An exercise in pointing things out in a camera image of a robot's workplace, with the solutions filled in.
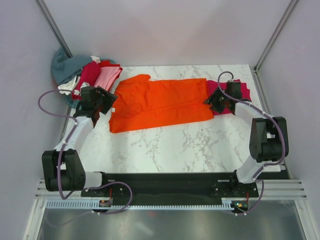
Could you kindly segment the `orange t shirt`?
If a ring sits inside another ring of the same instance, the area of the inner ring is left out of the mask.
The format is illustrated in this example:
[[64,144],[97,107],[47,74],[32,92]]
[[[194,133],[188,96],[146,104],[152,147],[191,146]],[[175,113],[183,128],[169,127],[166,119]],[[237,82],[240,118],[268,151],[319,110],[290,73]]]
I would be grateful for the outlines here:
[[205,78],[151,80],[139,74],[121,81],[109,120],[111,133],[208,121],[214,114]]

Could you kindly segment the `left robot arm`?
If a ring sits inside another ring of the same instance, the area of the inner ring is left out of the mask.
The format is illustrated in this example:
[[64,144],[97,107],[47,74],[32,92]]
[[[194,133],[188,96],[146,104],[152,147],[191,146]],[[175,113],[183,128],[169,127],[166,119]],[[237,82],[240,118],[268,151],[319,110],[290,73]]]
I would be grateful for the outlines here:
[[100,114],[106,115],[118,97],[100,86],[82,88],[80,97],[72,116],[61,115],[73,121],[71,130],[53,150],[41,156],[44,183],[49,192],[92,189],[99,197],[104,197],[110,191],[109,183],[103,180],[102,172],[85,171],[79,152]]

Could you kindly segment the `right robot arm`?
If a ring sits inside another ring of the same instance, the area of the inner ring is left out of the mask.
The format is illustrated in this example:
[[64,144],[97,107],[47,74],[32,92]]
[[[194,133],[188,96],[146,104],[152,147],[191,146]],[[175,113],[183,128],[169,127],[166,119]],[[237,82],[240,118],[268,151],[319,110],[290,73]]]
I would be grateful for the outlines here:
[[229,191],[242,196],[264,168],[283,163],[289,154],[287,120],[269,115],[250,100],[250,90],[240,80],[217,83],[207,81],[209,97],[203,102],[214,114],[233,114],[250,125],[249,157],[234,171]]

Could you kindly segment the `teal laundry basket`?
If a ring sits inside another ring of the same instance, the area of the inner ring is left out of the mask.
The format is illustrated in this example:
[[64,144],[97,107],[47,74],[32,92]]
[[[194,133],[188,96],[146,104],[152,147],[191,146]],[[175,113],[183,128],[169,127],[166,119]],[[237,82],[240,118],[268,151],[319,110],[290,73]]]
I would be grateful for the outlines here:
[[[83,83],[82,86],[81,86],[81,88],[83,88],[83,87],[90,87],[90,86],[89,86],[88,83]],[[67,104],[68,104],[71,108],[74,108],[74,109],[76,108],[76,106],[77,106],[77,104],[78,104],[78,102],[79,102],[80,100],[73,100],[73,99],[72,99],[72,93],[66,96],[66,102],[67,102]]]

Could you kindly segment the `crimson t shirt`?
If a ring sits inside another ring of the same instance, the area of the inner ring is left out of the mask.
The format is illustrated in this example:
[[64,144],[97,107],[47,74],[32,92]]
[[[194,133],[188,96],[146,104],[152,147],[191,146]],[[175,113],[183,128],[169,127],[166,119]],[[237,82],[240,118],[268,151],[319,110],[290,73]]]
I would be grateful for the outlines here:
[[74,92],[71,94],[71,98],[73,100],[80,100],[81,99],[80,91],[83,83],[87,83],[91,87],[94,86],[100,73],[101,73],[101,68],[95,61],[92,61],[91,63],[87,64],[83,68],[79,82],[76,88],[74,89]]

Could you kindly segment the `pink t shirt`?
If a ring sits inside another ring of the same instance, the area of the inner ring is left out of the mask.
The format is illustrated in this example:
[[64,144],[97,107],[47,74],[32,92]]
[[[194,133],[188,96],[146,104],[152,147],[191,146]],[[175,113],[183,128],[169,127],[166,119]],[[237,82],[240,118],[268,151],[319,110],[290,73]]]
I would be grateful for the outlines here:
[[101,87],[104,90],[109,91],[115,80],[119,77],[121,71],[121,68],[118,66],[102,67],[94,86],[96,88]]

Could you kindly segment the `grey-teal t shirt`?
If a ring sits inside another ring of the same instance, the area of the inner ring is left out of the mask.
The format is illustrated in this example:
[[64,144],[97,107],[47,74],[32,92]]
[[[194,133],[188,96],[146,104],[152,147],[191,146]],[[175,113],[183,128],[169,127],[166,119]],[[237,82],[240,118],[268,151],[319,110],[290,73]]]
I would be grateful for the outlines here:
[[88,55],[75,55],[68,57],[65,50],[60,47],[51,61],[51,73],[55,83],[59,86],[71,81],[82,72],[83,67],[93,60]]

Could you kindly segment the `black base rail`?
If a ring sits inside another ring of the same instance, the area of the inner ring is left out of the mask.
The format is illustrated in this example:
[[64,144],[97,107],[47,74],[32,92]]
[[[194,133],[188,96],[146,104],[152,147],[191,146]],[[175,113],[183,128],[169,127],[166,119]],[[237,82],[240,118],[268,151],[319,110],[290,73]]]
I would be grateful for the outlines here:
[[222,198],[258,197],[256,183],[236,183],[225,173],[102,173],[102,186],[80,190],[82,197],[107,198],[120,205],[221,204]]

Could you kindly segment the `left aluminium frame post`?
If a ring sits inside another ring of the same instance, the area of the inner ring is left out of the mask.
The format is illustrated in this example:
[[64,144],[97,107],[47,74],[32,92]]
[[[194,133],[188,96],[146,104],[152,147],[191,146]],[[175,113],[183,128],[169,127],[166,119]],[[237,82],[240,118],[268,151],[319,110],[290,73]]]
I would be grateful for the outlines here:
[[35,0],[36,5],[38,6],[39,10],[41,11],[45,21],[47,22],[50,30],[52,31],[54,37],[56,38],[57,42],[59,43],[60,47],[64,49],[66,55],[68,57],[72,57],[73,54],[70,51],[70,48],[67,45],[66,40],[64,39],[56,21],[54,20],[47,4],[44,0]]

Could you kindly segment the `aluminium frame post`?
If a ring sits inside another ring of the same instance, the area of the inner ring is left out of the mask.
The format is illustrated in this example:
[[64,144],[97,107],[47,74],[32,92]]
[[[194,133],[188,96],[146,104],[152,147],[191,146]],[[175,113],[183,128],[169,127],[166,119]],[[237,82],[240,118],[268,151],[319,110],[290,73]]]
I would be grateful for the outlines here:
[[260,68],[262,67],[265,59],[267,58],[269,52],[271,51],[272,47],[276,43],[278,37],[282,33],[282,30],[285,28],[288,20],[290,19],[292,13],[294,12],[295,8],[297,7],[299,0],[290,0],[285,11],[283,12],[278,24],[276,25],[270,39],[268,40],[265,48],[263,49],[260,57],[257,60],[257,63],[253,66],[253,72],[257,75]]
[[56,21],[54,20],[47,4],[44,0],[35,0],[36,5],[38,6],[39,10],[41,11],[45,21],[47,22],[50,30],[52,31],[54,37],[56,38],[57,42],[59,43],[60,47],[64,49],[66,55],[68,57],[72,57],[73,54],[70,51],[70,48],[67,45],[66,40],[64,39]]

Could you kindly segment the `right aluminium frame post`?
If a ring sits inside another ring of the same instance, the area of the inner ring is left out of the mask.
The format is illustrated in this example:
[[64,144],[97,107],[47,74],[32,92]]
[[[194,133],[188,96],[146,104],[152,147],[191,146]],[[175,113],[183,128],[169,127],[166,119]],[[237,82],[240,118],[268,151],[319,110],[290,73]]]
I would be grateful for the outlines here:
[[262,67],[265,59],[267,58],[269,52],[271,51],[272,47],[276,43],[278,37],[282,33],[282,30],[285,28],[288,20],[290,19],[292,13],[294,12],[295,8],[297,7],[299,0],[290,0],[285,11],[283,12],[278,24],[276,25],[270,39],[268,40],[265,48],[263,49],[260,57],[257,60],[257,63],[253,66],[253,72],[257,75],[260,68]]

